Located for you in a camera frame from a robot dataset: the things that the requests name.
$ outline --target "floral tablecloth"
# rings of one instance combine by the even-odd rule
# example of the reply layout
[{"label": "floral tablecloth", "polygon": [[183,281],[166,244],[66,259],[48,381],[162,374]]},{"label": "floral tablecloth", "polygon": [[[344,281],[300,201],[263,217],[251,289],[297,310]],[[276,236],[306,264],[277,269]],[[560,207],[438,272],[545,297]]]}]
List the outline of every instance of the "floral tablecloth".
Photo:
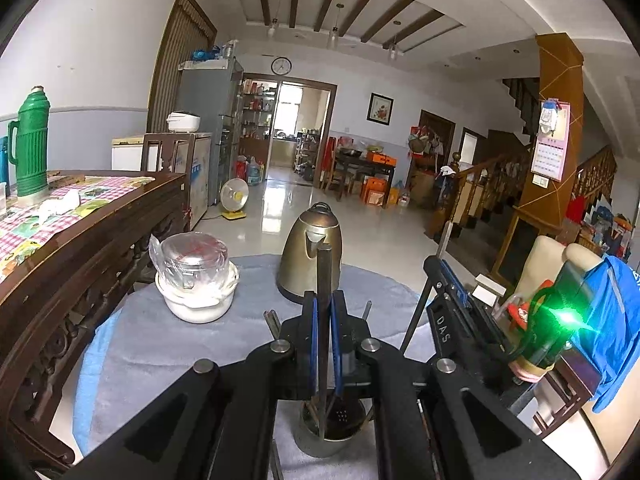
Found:
[{"label": "floral tablecloth", "polygon": [[38,224],[40,204],[10,207],[0,220],[0,282],[54,234],[152,180],[149,176],[88,176],[84,182],[56,189],[51,192],[51,198],[62,198],[70,189],[77,189],[80,205],[62,215],[50,216],[43,225]]}]

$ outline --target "clock face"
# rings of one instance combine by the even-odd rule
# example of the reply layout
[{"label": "clock face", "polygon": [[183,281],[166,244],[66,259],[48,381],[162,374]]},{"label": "clock face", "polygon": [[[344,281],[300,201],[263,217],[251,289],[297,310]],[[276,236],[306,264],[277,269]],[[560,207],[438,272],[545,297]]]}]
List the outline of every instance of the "clock face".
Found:
[{"label": "clock face", "polygon": [[271,63],[271,71],[277,75],[287,75],[291,72],[291,62],[286,57],[277,57]]}]

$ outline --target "framed picture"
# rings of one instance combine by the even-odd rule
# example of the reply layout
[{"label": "framed picture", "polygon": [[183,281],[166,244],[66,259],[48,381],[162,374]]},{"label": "framed picture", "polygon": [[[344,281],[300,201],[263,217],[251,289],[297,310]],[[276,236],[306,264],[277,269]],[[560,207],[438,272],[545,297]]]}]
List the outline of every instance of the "framed picture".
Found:
[{"label": "framed picture", "polygon": [[369,101],[367,121],[373,121],[375,123],[389,126],[389,121],[391,120],[391,108],[393,108],[393,106],[393,99],[372,93]]}]

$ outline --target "gray tablecloth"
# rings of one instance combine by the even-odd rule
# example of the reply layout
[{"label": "gray tablecloth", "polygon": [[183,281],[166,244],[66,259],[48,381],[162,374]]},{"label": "gray tablecloth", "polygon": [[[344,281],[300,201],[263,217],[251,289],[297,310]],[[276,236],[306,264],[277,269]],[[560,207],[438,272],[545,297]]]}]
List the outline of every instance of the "gray tablecloth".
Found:
[{"label": "gray tablecloth", "polygon": [[[124,425],[197,359],[206,357],[226,365],[272,340],[263,311],[273,308],[281,320],[300,314],[300,306],[285,300],[276,288],[279,256],[243,256],[233,261],[240,282],[230,310],[215,322],[191,324],[178,319],[155,285],[127,297],[98,382],[90,449]],[[372,336],[400,346],[417,294],[391,278],[351,266],[342,266],[340,288],[352,315],[360,316],[367,300],[372,300],[368,320]],[[433,353],[431,331],[423,314],[407,356],[426,361]],[[291,429],[299,408],[299,402],[278,403],[274,438],[286,480],[378,477],[373,424],[339,454],[316,459],[304,455],[293,441]]]}]

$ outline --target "green thermos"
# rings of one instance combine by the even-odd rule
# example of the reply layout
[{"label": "green thermos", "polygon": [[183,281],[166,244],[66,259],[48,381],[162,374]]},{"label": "green thermos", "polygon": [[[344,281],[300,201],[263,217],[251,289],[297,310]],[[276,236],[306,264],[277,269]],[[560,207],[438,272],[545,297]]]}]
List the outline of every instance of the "green thermos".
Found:
[{"label": "green thermos", "polygon": [[18,110],[18,120],[9,123],[9,162],[15,166],[18,196],[47,188],[47,123],[49,103],[42,86],[34,86]]}]

